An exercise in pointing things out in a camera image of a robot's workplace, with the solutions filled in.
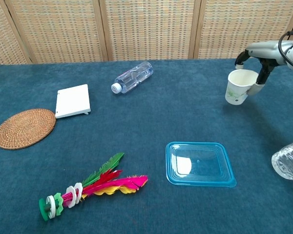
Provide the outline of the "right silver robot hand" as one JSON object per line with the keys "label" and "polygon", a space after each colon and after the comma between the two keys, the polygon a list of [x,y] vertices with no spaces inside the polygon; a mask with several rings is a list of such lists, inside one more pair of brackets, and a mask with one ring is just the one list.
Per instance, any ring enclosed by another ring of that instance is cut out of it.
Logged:
{"label": "right silver robot hand", "polygon": [[252,96],[261,91],[270,73],[280,65],[287,65],[278,49],[278,41],[270,40],[265,42],[255,42],[247,46],[235,60],[235,68],[242,69],[244,62],[250,57],[260,61],[262,68],[257,76],[256,82],[247,91],[248,96]]}

